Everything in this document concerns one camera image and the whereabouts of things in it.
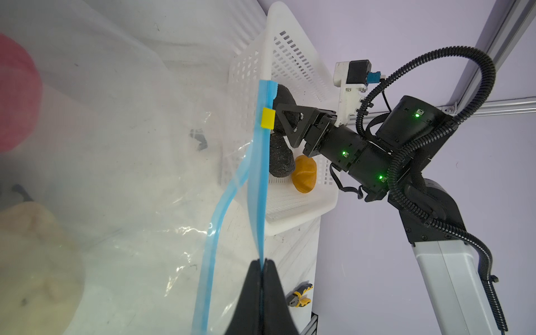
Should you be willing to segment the black toy avocado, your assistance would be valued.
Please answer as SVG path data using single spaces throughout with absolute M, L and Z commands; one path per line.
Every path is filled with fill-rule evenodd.
M 269 173 L 276 178 L 290 176 L 296 169 L 293 151 L 280 134 L 272 133 L 269 141 Z

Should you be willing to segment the black toy fruit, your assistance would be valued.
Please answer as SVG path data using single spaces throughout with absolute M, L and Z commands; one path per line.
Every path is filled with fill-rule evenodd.
M 286 86 L 278 84 L 277 95 L 273 100 L 273 109 L 276 110 L 280 104 L 295 106 L 296 102 L 290 90 Z

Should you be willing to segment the pink toy fruit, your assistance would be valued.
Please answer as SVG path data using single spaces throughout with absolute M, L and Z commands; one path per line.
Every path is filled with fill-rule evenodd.
M 23 143 L 38 124 L 43 83 L 30 54 L 1 35 L 1 152 Z

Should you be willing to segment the yellow-brown toy potato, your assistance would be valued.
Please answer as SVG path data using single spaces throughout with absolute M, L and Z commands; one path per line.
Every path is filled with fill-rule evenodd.
M 317 164 L 314 159 L 301 155 L 295 159 L 295 171 L 291 174 L 294 187 L 300 193 L 310 193 L 316 186 Z

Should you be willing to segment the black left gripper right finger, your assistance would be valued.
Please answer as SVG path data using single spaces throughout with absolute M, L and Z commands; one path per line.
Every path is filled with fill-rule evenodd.
M 299 334 L 290 315 L 276 265 L 268 259 L 262 270 L 262 334 Z

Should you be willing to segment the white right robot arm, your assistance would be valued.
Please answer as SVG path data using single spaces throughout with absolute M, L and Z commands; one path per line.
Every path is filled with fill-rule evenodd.
M 400 215 L 443 334 L 504 334 L 489 248 L 466 230 L 454 198 L 422 171 L 446 143 L 426 141 L 451 117 L 404 96 L 390 113 L 375 117 L 378 130 L 359 135 L 336 124 L 330 110 L 274 100 L 276 129 L 304 156 L 323 156 L 331 175 L 347 173 L 358 187 L 340 186 L 366 202 L 387 200 Z

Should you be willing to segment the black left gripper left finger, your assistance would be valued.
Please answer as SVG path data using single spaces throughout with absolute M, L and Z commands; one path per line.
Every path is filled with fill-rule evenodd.
M 259 260 L 251 262 L 244 285 L 225 335 L 262 334 L 262 268 Z

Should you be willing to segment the cream toy potato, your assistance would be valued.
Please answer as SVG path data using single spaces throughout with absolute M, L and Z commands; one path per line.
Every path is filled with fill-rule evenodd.
M 82 299 L 78 245 L 37 202 L 1 211 L 1 333 L 62 334 Z

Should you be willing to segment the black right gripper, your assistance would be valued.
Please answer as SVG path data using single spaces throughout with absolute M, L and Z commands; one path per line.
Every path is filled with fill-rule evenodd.
M 367 202 L 387 195 L 387 170 L 395 153 L 452 118 L 412 96 L 404 96 L 392 113 L 374 118 L 364 137 L 347 126 L 335 126 L 336 115 L 316 107 L 278 104 L 276 117 L 292 148 L 305 141 L 304 155 L 322 155 L 350 175 L 367 194 Z

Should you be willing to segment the clear zip bag blue zipper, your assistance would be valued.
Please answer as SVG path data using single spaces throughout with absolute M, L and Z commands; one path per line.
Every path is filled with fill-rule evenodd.
M 62 334 L 190 334 L 222 170 L 251 129 L 230 65 L 266 24 L 257 1 L 3 1 L 32 57 L 39 120 L 1 152 L 1 211 L 47 208 L 85 287 Z

